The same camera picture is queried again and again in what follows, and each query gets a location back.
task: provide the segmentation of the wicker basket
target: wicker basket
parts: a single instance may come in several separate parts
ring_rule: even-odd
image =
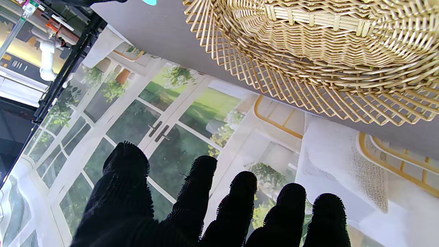
[[[354,122],[439,112],[437,0],[184,0],[218,65],[272,97]]]

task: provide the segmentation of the door handle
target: door handle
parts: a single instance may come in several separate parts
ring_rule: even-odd
[[[148,136],[151,137],[152,135],[154,135],[154,133],[158,130],[158,128],[160,127],[161,124],[162,124],[162,121],[159,121],[154,127],[148,123],[148,127],[150,127],[152,129],[151,133],[149,133]]]
[[[166,125],[154,141],[155,141],[155,142],[158,142],[162,136],[163,136],[166,140],[169,141],[169,137],[167,137],[167,136],[165,135],[165,132],[166,132],[168,129],[169,129],[169,125]]]

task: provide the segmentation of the white pipe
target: white pipe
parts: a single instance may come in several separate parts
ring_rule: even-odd
[[[41,50],[40,76],[45,81],[53,81],[56,78],[56,74],[52,69],[54,63],[53,54],[55,53],[55,44],[51,40],[41,40],[40,50]]]

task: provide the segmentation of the gloved hand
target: gloved hand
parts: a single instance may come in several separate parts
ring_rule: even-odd
[[[243,171],[221,201],[216,220],[200,238],[207,212],[216,159],[198,157],[168,217],[153,220],[151,193],[146,185],[149,163],[135,145],[119,143],[104,164],[72,246],[199,246],[298,247],[305,216],[305,189],[287,184],[264,226],[245,243],[253,217],[256,176]],[[304,247],[348,247],[343,203],[332,194],[319,196],[313,206]]]

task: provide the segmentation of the glove finger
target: glove finger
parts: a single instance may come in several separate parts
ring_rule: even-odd
[[[333,194],[322,194],[314,202],[313,218],[304,247],[350,247],[346,231],[346,213],[342,200]]]
[[[177,202],[164,220],[177,227],[194,243],[198,242],[203,228],[216,163],[216,159],[210,156],[200,156],[193,162]]]
[[[285,185],[277,197],[276,205],[265,217],[264,226],[250,235],[245,246],[299,246],[305,217],[305,199],[306,192],[301,185]]]
[[[242,246],[253,217],[256,176],[240,172],[230,185],[230,193],[218,206],[216,220],[210,223],[201,240],[202,246]]]
[[[96,191],[96,193],[116,194],[118,196],[114,196],[115,200],[142,210],[143,216],[152,218],[154,209],[151,191],[146,183],[149,170],[148,159],[140,148],[129,142],[120,142],[105,160],[102,168],[104,177],[95,185],[95,188],[99,187],[105,192]],[[120,182],[122,185],[111,188],[102,185],[115,182]]]

